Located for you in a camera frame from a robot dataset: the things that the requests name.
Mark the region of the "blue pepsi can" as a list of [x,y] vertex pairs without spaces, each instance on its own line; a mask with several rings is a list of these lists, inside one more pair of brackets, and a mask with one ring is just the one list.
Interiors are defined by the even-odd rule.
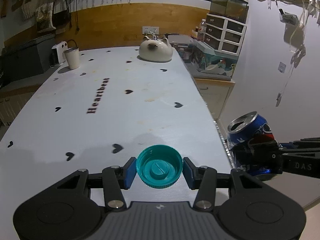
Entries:
[[265,118],[256,111],[234,119],[227,127],[227,142],[237,168],[269,180],[280,173],[279,144]]

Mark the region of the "teal plastic lid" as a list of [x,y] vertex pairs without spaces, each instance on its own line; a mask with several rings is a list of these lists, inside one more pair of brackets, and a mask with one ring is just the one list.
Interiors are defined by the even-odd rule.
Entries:
[[181,155],[167,145],[153,145],[144,149],[136,161],[140,179],[154,189],[164,189],[175,184],[182,170]]

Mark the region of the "cream floor cabinet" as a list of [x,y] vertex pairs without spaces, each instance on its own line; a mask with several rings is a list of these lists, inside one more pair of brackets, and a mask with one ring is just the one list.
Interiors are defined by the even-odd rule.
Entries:
[[233,80],[225,81],[199,78],[195,78],[194,81],[212,117],[218,120],[235,86],[235,82]]

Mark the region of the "teal patterned storage box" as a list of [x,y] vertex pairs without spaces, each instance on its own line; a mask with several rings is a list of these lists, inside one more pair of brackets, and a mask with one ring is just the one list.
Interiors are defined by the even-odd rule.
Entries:
[[195,75],[205,75],[223,80],[233,76],[237,56],[216,52],[203,42],[193,40],[192,43],[173,43],[182,60],[195,71]]

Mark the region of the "white drawer organizer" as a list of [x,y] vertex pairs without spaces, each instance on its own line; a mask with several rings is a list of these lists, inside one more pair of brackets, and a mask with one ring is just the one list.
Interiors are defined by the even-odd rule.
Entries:
[[239,56],[247,25],[218,15],[207,14],[204,43],[218,53]]

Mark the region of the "white metal cup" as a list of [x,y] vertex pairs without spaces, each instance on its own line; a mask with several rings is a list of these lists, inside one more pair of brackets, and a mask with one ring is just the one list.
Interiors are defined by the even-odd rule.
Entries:
[[70,70],[80,67],[79,47],[68,48],[64,52]]

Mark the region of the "clear plastic storage box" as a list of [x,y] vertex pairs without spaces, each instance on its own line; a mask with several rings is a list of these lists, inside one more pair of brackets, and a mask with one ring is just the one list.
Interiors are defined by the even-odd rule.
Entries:
[[192,52],[195,47],[195,40],[188,35],[168,35],[169,43],[179,51]]

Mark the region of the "plastic water bottle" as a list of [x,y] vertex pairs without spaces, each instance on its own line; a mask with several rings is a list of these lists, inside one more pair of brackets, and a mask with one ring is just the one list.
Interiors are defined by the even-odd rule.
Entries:
[[197,39],[199,41],[204,41],[204,36],[206,34],[206,20],[203,18],[200,25],[199,25],[199,29],[198,29],[198,32],[197,32]]

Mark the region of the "white cat-shaped ceramic pot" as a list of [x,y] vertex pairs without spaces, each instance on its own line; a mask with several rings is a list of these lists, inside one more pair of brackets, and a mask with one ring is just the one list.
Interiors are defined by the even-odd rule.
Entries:
[[169,62],[172,59],[173,49],[168,39],[161,40],[144,36],[139,46],[139,57],[149,62]]

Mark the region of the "small white heater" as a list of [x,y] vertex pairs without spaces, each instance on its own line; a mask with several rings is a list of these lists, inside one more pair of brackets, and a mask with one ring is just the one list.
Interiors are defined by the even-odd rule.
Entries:
[[64,51],[67,49],[68,45],[66,41],[62,41],[52,46],[52,62],[54,66],[60,66],[66,61]]

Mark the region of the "grey dark side cabinet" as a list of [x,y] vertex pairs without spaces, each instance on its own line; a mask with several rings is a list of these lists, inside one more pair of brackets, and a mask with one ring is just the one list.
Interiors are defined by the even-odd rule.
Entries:
[[51,66],[53,34],[33,39],[1,55],[1,87],[45,73]]

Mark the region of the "glass aquarium tank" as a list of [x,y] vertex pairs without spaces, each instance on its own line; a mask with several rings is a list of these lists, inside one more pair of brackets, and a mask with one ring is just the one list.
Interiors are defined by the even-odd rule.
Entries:
[[245,23],[248,9],[248,2],[244,0],[212,0],[209,12]]

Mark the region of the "hanging tote bag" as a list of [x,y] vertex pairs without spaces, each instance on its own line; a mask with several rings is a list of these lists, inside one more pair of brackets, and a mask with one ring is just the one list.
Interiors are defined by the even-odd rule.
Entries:
[[36,29],[37,33],[46,33],[54,31],[56,28],[53,26],[53,2],[43,4],[36,8]]

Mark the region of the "white wall socket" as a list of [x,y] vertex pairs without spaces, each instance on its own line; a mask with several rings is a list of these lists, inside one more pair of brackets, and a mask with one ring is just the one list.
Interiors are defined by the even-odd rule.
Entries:
[[159,27],[153,27],[153,26],[142,26],[142,34],[159,34]]

